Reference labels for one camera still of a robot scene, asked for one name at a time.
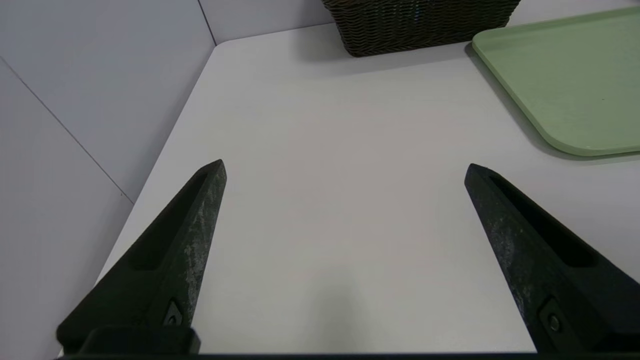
screw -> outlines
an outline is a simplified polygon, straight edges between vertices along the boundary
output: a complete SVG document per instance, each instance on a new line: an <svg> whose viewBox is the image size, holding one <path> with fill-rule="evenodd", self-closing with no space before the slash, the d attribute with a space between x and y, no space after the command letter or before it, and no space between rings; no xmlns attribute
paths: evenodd
<svg viewBox="0 0 640 360"><path fill-rule="evenodd" d="M562 329L562 325L560 324L560 319L556 316L556 314L549 315L549 327L554 332L560 332Z"/></svg>

brown woven basket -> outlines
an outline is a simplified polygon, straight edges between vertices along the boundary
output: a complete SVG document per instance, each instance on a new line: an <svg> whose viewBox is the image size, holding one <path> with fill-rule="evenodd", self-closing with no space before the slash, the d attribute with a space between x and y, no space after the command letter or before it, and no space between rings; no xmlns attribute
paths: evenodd
<svg viewBox="0 0 640 360"><path fill-rule="evenodd" d="M469 41L507 24L520 0L323 0L353 56Z"/></svg>

tray rim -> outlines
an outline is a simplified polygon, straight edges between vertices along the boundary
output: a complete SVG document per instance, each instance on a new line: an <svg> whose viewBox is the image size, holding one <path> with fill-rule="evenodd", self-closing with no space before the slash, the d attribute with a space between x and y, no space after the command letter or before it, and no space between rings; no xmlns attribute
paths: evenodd
<svg viewBox="0 0 640 360"><path fill-rule="evenodd" d="M494 41L500 37L508 37L514 34L521 34L530 31L537 31L546 28L553 28L558 25L565 26L576 23L591 22L596 20L608 19L611 17L621 17L627 15L640 15L640 6L630 6L622 9L607 10L604 12L588 13L583 15L575 15L571 17L564 17L560 19L544 20L539 22L532 22L530 24L522 24L516 26L510 26L506 28L489 29L484 30L473 37L471 41L474 51L480 56L483 63L491 71L493 76L498 80L500 85L505 89L509 96L516 102L520 110L525 114L529 122L538 130L540 135L556 149L566 152L572 155L578 156L601 156L610 154L622 154L625 152L640 151L640 141L638 145L634 146L622 146L622 147L609 147L606 149L593 149L579 147L563 142L555 138L552 134L547 132L544 127L538 122L537 118L533 115L531 110L524 104L522 98L518 95L518 92L511 87L507 79L505 79L500 72L491 64L487 54L481 48L483 43Z"/></svg>

white table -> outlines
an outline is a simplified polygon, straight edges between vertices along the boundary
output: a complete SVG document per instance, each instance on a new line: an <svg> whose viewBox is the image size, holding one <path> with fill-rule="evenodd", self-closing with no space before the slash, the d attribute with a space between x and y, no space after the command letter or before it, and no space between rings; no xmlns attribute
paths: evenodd
<svg viewBox="0 0 640 360"><path fill-rule="evenodd" d="M523 0L512 23L632 4ZM640 279L640 156L553 150L467 44L358 59L330 24L219 45L103 274L218 158L202 352L534 351L463 185L469 163Z"/></svg>

green tray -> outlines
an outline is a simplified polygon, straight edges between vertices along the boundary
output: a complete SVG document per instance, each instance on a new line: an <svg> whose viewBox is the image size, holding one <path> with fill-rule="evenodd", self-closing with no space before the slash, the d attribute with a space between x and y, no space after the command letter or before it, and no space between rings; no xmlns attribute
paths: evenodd
<svg viewBox="0 0 640 360"><path fill-rule="evenodd" d="M640 7L487 30L473 46L555 148L640 151Z"/></svg>

